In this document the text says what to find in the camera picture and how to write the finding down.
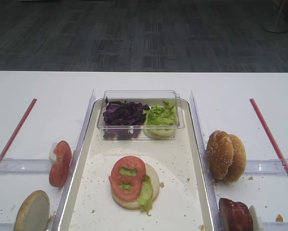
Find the brown meat patty stack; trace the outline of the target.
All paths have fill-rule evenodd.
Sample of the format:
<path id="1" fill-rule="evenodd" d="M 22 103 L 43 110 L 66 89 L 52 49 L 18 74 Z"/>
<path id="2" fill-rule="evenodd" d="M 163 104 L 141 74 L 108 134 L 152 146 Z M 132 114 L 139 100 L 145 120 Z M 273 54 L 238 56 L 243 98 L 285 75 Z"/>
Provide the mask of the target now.
<path id="1" fill-rule="evenodd" d="M 225 231 L 253 231 L 253 220 L 244 203 L 220 198 L 219 214 Z"/>

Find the metal serving tray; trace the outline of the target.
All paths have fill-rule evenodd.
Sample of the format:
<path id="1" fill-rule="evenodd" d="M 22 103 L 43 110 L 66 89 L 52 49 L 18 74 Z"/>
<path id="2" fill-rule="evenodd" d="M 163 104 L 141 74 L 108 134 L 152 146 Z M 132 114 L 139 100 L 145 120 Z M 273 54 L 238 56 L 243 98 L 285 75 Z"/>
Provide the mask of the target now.
<path id="1" fill-rule="evenodd" d="M 102 139 L 101 133 L 97 128 L 101 101 L 102 100 L 95 100 L 87 129 L 84 149 L 82 149 L 81 153 L 81 156 L 86 158 L 85 164 L 89 156 L 94 156 L 99 153 L 119 154 L 121 157 L 125 155 L 135 155 L 140 158 L 144 154 L 148 154 L 150 157 L 156 157 L 159 161 L 168 161 L 167 166 L 174 170 L 175 173 L 180 170 L 185 174 L 193 172 L 203 220 L 200 230 L 206 230 L 205 224 L 208 223 L 209 211 L 205 200 L 199 152 L 188 102 L 185 100 L 181 101 L 185 126 L 176 133 L 175 138 L 172 140 L 143 139 L 105 141 Z"/>

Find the sesame bun top, outer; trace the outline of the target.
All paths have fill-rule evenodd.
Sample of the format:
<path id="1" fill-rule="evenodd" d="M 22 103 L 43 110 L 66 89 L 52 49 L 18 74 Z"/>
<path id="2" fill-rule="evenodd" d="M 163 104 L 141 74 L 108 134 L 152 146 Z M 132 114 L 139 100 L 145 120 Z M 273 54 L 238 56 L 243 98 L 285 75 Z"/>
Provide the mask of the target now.
<path id="1" fill-rule="evenodd" d="M 215 179 L 225 178 L 228 168 L 232 165 L 233 156 L 233 145 L 229 134 L 220 130 L 214 131 L 207 143 L 207 158 L 210 172 Z"/>

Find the sesame bun ,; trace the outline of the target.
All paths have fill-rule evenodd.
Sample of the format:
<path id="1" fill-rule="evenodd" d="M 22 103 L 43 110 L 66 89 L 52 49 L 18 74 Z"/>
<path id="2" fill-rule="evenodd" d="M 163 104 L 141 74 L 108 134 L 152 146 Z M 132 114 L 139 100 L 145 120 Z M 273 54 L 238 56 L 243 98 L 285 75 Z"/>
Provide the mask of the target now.
<path id="1" fill-rule="evenodd" d="M 207 143 L 207 158 L 210 172 L 215 179 L 225 178 L 228 168 L 232 165 L 233 156 L 233 145 L 229 134 L 220 130 L 214 131 Z"/>
<path id="2" fill-rule="evenodd" d="M 233 134 L 229 135 L 233 145 L 233 161 L 232 165 L 228 168 L 225 180 L 227 182 L 236 182 L 242 176 L 246 167 L 246 151 L 242 140 Z"/>

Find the white parchment paper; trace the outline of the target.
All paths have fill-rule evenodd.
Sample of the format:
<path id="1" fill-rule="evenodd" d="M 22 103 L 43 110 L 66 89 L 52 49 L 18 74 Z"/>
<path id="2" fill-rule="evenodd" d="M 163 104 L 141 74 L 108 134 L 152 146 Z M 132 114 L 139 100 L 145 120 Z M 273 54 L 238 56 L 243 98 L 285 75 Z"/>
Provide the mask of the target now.
<path id="1" fill-rule="evenodd" d="M 158 173 L 160 188 L 152 210 L 146 214 L 119 206 L 112 198 L 108 180 L 119 154 L 99 153 L 85 164 L 71 231 L 199 231 L 202 214 L 193 172 L 170 169 L 168 161 L 144 154 L 141 159 Z"/>

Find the sesame bun top, inner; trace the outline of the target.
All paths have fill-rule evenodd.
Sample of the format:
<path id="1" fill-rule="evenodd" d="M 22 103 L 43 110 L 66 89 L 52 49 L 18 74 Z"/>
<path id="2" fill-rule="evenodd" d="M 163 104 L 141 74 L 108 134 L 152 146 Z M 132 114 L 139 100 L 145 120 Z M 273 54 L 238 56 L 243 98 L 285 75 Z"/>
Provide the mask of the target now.
<path id="1" fill-rule="evenodd" d="M 227 182 L 236 182 L 242 176 L 246 167 L 246 151 L 242 140 L 233 134 L 229 135 L 233 145 L 233 161 L 232 165 L 228 168 L 225 180 Z"/>

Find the bun bottom standing left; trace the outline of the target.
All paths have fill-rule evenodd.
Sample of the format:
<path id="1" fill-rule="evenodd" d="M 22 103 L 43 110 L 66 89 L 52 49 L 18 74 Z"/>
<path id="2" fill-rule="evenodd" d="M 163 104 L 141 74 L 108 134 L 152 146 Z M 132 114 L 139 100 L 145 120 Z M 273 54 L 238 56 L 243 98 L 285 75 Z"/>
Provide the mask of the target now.
<path id="1" fill-rule="evenodd" d="M 32 192 L 16 216 L 14 231 L 44 231 L 50 214 L 50 200 L 43 190 Z"/>

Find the white pusher block patty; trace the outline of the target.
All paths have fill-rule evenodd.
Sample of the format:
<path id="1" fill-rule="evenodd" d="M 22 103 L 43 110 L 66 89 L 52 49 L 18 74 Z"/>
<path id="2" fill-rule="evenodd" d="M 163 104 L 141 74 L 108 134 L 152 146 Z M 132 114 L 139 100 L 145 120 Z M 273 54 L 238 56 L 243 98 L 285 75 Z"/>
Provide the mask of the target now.
<path id="1" fill-rule="evenodd" d="M 253 221 L 253 230 L 254 231 L 263 231 L 263 222 L 261 217 L 257 216 L 257 212 L 254 205 L 249 207 L 249 212 Z"/>

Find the clear right long rail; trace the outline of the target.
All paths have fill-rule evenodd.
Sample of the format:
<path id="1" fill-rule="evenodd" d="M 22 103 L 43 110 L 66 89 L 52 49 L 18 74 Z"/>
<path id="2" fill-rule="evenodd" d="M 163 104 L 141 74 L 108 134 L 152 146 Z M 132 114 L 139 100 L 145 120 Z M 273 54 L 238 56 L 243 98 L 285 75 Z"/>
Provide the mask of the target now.
<path id="1" fill-rule="evenodd" d="M 200 117 L 198 115 L 198 107 L 196 104 L 193 92 L 190 93 L 190 107 L 192 111 L 193 126 L 196 134 L 197 146 L 199 151 L 199 162 L 201 167 L 201 174 L 203 178 L 204 192 L 206 197 L 206 204 L 209 211 L 208 223 L 205 224 L 206 231 L 211 229 L 212 231 L 223 231 L 223 225 L 219 216 L 218 199 L 216 198 L 214 191 L 214 178 L 209 172 L 209 163 L 206 156 L 206 149 L 201 132 Z"/>

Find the clear long rail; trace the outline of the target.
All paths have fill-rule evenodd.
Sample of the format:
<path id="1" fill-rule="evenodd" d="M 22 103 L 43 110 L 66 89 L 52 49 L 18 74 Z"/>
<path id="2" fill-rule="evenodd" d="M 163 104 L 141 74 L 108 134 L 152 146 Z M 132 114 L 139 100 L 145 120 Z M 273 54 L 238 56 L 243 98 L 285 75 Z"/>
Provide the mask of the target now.
<path id="1" fill-rule="evenodd" d="M 87 112 L 77 141 L 76 149 L 73 153 L 73 157 L 70 163 L 67 181 L 63 188 L 59 206 L 52 223 L 52 231 L 69 230 L 86 159 L 85 157 L 81 156 L 81 153 L 82 149 L 84 149 L 85 137 L 89 127 L 95 100 L 95 91 L 93 91 L 88 103 Z"/>
<path id="2" fill-rule="evenodd" d="M 196 104 L 193 92 L 190 93 L 190 107 L 192 111 L 193 126 L 196 134 L 197 146 L 199 151 L 199 162 L 201 167 L 201 174 L 203 178 L 204 192 L 206 197 L 206 204 L 209 211 L 208 223 L 205 224 L 206 231 L 211 229 L 212 231 L 223 231 L 223 225 L 219 216 L 218 199 L 216 198 L 214 191 L 214 178 L 209 172 L 209 163 L 206 156 L 206 149 L 201 132 L 200 117 L 198 115 L 198 107 Z"/>

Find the right red rail strip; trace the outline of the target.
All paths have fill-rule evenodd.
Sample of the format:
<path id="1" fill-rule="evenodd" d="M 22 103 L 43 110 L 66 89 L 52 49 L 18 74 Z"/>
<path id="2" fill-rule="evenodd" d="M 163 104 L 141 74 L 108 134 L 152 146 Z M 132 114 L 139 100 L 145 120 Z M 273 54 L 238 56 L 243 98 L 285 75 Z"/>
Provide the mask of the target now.
<path id="1" fill-rule="evenodd" d="M 259 121 L 261 122 L 261 124 L 262 124 L 262 126 L 263 126 L 263 128 L 267 134 L 267 137 L 269 138 L 269 141 L 270 141 L 271 145 L 273 146 L 274 151 L 276 152 L 278 158 L 280 159 L 280 161 L 281 161 L 281 163 L 282 163 L 282 165 L 283 165 L 283 167 L 287 173 L 287 176 L 288 176 L 288 161 L 285 160 L 280 148 L 277 145 L 276 140 L 274 139 L 274 137 L 273 137 L 273 135 L 272 135 L 272 133 L 271 133 L 260 109 L 259 109 L 259 107 L 257 106 L 257 104 L 253 98 L 250 99 L 250 103 L 252 104 L 252 107 L 253 107 Z"/>

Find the left red rail strip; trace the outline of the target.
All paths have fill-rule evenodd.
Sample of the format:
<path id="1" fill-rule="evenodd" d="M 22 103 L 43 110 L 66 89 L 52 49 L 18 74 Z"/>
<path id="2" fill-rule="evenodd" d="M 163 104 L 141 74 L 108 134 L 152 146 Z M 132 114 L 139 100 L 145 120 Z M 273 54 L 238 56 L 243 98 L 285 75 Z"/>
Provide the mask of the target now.
<path id="1" fill-rule="evenodd" d="M 28 106 L 27 110 L 25 111 L 24 115 L 22 116 L 21 120 L 19 121 L 17 127 L 13 131 L 12 135 L 10 136 L 9 140 L 7 141 L 6 145 L 4 146 L 2 152 L 0 153 L 0 163 L 5 157 L 7 151 L 9 150 L 10 146 L 12 145 L 14 139 L 16 138 L 18 132 L 20 131 L 21 127 L 23 126 L 24 122 L 26 121 L 27 117 L 29 116 L 30 112 L 32 111 L 33 107 L 37 102 L 37 98 L 34 98 L 30 105 Z"/>

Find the clear right upper divider rail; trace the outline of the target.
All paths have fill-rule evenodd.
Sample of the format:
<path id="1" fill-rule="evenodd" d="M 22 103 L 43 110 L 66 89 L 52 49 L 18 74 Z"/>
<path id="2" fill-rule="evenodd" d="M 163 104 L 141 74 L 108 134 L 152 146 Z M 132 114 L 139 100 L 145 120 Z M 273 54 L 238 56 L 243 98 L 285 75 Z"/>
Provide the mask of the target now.
<path id="1" fill-rule="evenodd" d="M 288 159 L 247 160 L 244 175 L 288 176 Z"/>

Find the clear divider rail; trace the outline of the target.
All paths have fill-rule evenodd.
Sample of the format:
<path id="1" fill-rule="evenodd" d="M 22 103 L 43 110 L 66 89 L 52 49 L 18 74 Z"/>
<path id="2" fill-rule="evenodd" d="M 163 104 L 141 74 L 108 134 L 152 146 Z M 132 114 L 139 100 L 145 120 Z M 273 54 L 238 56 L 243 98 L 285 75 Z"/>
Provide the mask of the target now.
<path id="1" fill-rule="evenodd" d="M 49 174 L 48 159 L 0 158 L 0 174 Z"/>
<path id="2" fill-rule="evenodd" d="M 288 176 L 288 159 L 247 160 L 244 175 Z"/>

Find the clear left upper divider rail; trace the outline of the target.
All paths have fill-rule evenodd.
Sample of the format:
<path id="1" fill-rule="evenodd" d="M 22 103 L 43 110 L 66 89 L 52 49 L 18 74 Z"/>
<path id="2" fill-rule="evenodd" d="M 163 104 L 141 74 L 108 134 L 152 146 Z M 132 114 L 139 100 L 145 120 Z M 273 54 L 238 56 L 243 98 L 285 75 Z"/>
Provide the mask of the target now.
<path id="1" fill-rule="evenodd" d="M 0 174 L 49 174 L 48 159 L 0 158 Z"/>

